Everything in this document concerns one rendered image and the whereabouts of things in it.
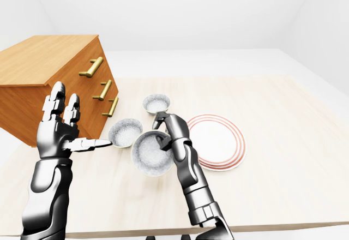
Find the wooden cabinet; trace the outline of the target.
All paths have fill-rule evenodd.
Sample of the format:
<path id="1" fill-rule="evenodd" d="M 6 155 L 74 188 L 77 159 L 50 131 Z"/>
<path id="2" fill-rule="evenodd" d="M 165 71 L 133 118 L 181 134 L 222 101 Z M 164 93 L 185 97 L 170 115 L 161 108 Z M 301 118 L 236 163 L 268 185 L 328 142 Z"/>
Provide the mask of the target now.
<path id="1" fill-rule="evenodd" d="M 34 147 L 48 81 L 94 36 L 35 35 L 1 51 L 0 127 Z"/>

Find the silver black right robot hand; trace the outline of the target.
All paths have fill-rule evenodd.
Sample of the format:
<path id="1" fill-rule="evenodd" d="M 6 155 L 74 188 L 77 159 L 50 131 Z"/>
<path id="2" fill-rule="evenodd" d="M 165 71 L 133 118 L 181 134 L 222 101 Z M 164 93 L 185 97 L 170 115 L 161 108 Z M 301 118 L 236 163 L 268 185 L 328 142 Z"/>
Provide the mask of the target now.
<path id="1" fill-rule="evenodd" d="M 164 122 L 166 124 L 167 131 L 171 138 L 157 137 L 157 142 L 160 145 L 160 149 L 168 151 L 172 143 L 178 139 L 189 138 L 189 128 L 186 121 L 173 113 L 167 113 L 165 111 L 158 112 L 155 115 L 153 129 L 159 129 L 160 125 Z"/>

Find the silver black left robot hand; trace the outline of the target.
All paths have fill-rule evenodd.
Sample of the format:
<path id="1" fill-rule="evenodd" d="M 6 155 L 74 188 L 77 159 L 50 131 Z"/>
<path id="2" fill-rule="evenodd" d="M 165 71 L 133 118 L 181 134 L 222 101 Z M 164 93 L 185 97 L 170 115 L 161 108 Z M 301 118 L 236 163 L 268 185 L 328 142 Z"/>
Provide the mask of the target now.
<path id="1" fill-rule="evenodd" d="M 93 151 L 112 145 L 110 140 L 79 138 L 80 98 L 70 96 L 65 105 L 65 85 L 57 81 L 45 98 L 43 118 L 37 131 L 37 148 L 41 159 L 69 158 L 72 152 Z"/>

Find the white plate with red rings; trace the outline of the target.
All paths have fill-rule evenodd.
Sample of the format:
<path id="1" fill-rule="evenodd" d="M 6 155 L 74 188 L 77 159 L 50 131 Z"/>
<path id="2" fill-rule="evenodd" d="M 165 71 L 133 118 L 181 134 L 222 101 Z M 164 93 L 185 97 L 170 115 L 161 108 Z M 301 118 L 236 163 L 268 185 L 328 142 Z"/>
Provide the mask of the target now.
<path id="1" fill-rule="evenodd" d="M 238 167 L 247 152 L 246 139 L 229 119 L 202 114 L 188 120 L 193 147 L 200 165 L 211 171 L 228 171 Z"/>

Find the speckled black bowl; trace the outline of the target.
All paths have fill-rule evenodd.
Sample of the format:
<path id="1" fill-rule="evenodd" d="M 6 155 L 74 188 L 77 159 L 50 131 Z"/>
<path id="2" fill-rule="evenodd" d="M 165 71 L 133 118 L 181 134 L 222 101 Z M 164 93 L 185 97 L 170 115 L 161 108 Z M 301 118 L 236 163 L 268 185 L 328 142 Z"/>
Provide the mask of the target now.
<path id="1" fill-rule="evenodd" d="M 143 125 L 133 118 L 126 118 L 115 123 L 109 130 L 108 138 L 115 147 L 131 147 L 143 132 Z"/>
<path id="2" fill-rule="evenodd" d="M 144 98 L 142 102 L 143 108 L 150 114 L 156 115 L 158 112 L 167 111 L 171 101 L 164 94 L 151 94 Z"/>
<path id="3" fill-rule="evenodd" d="M 150 130 L 142 133 L 131 148 L 134 165 L 143 174 L 151 177 L 165 174 L 174 164 L 172 150 L 161 150 L 158 137 L 170 138 L 169 134 L 163 131 Z"/>

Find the wooden cabinet drawer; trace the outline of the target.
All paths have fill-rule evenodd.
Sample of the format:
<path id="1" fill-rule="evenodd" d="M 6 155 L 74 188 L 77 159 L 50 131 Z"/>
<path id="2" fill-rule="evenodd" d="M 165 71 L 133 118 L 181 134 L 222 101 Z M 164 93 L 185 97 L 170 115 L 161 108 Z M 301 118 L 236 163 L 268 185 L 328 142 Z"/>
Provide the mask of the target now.
<path id="1" fill-rule="evenodd" d="M 99 95 L 103 90 L 101 82 L 112 80 L 112 85 L 103 101 L 93 99 L 92 96 Z M 80 120 L 77 125 L 79 137 L 98 139 L 108 119 L 103 112 L 108 112 L 111 106 L 109 99 L 118 95 L 118 88 L 110 71 L 98 71 L 92 78 L 81 77 L 81 82 L 74 90 L 80 97 Z"/>
<path id="2" fill-rule="evenodd" d="M 62 82 L 62 79 L 64 78 L 64 73 L 67 72 L 69 68 L 73 67 L 74 64 L 83 63 L 84 60 L 88 60 L 88 59 L 95 59 L 100 55 L 106 58 L 104 54 L 104 50 L 101 46 L 99 37 L 96 35 L 84 48 L 79 50 L 77 54 L 73 55 L 73 58 L 69 59 L 68 62 L 63 65 L 62 69 L 60 69 L 57 73 L 54 74 L 54 76 L 50 78 L 50 80 L 48 81 L 48 84 L 50 86 L 53 86 L 53 84 L 56 83 L 57 81 Z"/>
<path id="3" fill-rule="evenodd" d="M 80 97 L 81 125 L 104 124 L 113 116 L 118 103 L 118 88 L 103 56 L 74 64 L 64 73 L 66 94 Z"/>

